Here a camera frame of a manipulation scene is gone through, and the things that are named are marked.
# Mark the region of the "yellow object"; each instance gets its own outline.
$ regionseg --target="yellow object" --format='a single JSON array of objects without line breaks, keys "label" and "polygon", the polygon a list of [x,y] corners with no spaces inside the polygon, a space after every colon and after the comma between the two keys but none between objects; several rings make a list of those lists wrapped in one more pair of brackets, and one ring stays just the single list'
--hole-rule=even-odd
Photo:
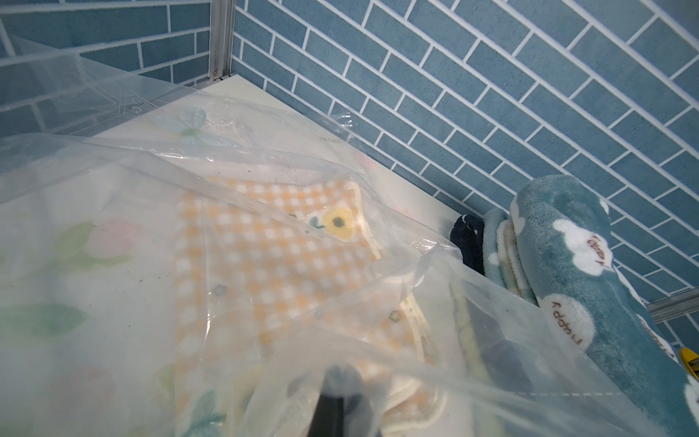
[{"label": "yellow object", "polygon": [[682,348],[679,351],[679,358],[684,364],[684,368],[694,377],[699,379],[699,355],[692,349]]}]

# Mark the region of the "black cloth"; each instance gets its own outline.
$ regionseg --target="black cloth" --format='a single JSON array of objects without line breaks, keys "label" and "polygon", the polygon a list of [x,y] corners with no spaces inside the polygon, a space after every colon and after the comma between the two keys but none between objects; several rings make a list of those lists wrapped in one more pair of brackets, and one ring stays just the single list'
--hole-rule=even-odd
[{"label": "black cloth", "polygon": [[463,263],[485,276],[483,267],[483,219],[465,214],[456,219],[449,240],[461,249]]}]

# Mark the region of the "pink flower print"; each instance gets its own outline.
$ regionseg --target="pink flower print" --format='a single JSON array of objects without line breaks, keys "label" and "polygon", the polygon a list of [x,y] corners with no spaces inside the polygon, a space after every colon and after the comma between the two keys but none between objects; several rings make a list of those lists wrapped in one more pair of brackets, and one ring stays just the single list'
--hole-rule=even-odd
[{"label": "pink flower print", "polygon": [[361,165],[365,169],[369,170],[376,167],[376,161],[374,161],[364,153],[359,152],[358,150],[354,151],[354,158],[358,161],[359,165]]},{"label": "pink flower print", "polygon": [[107,259],[126,255],[143,233],[141,225],[114,218],[92,228],[85,252],[93,258]]}]

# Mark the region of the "folded blanket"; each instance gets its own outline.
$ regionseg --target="folded blanket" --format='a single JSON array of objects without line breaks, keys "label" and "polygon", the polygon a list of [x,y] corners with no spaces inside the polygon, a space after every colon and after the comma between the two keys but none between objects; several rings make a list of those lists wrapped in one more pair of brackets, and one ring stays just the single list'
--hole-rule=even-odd
[{"label": "folded blanket", "polygon": [[483,268],[485,277],[502,288],[506,288],[503,274],[500,271],[498,228],[500,223],[507,219],[507,214],[500,208],[493,208],[485,214],[483,219]]},{"label": "folded blanket", "polygon": [[464,214],[454,223],[449,240],[461,249],[463,263],[478,273],[483,271],[483,220],[471,214]]},{"label": "folded blanket", "polygon": [[[212,180],[305,225],[291,226],[194,192],[183,195],[175,254],[178,435],[197,430],[202,403],[210,413],[207,424],[217,420],[233,431],[257,386],[259,362],[272,355],[274,342],[293,320],[311,317],[317,323],[362,327],[356,308],[329,313],[323,311],[324,304],[373,280],[372,265],[382,256],[364,219],[355,182],[330,180],[299,187]],[[382,294],[376,294],[367,304],[385,307],[381,299]],[[431,341],[429,326],[411,296],[363,340],[419,361],[436,361],[425,351]],[[240,372],[234,364],[241,362],[258,364],[239,373],[232,389],[215,384],[212,374]],[[383,377],[376,367],[357,370],[367,383]],[[443,392],[397,377],[391,381],[385,418],[391,432],[425,427],[439,417],[443,406]]]},{"label": "folded blanket", "polygon": [[605,207],[571,176],[523,188],[510,213],[526,277],[552,326],[653,422],[671,436],[699,435],[699,382],[613,267]]}]

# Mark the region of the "folded towel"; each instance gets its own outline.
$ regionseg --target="folded towel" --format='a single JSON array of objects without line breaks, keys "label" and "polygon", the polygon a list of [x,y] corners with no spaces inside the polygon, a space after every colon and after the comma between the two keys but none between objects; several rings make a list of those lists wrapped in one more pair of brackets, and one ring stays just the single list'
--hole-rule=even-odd
[{"label": "folded towel", "polygon": [[519,252],[517,251],[517,241],[514,239],[514,225],[512,224],[512,219],[507,219],[504,223],[505,254],[509,261],[508,265],[512,268],[514,281],[517,284],[517,294],[525,301],[538,306],[534,293],[529,286],[529,281],[527,281],[524,270],[522,269],[521,261],[519,261]]},{"label": "folded towel", "polygon": [[606,204],[566,175],[535,179],[510,213],[526,277],[562,330],[671,436],[699,435],[699,382],[613,267]]},{"label": "folded towel", "polygon": [[461,249],[463,263],[478,273],[483,271],[483,220],[471,214],[464,214],[454,223],[449,240]]},{"label": "folded towel", "polygon": [[502,288],[506,288],[498,256],[498,227],[507,219],[507,214],[500,208],[493,208],[483,218],[483,269],[485,277]]},{"label": "folded towel", "polygon": [[513,294],[521,296],[519,287],[517,286],[517,279],[514,277],[514,271],[510,263],[510,256],[507,253],[507,243],[505,242],[506,229],[511,226],[512,220],[510,219],[505,220],[498,226],[498,258],[500,259],[500,272],[505,281],[505,288],[510,290]]}]

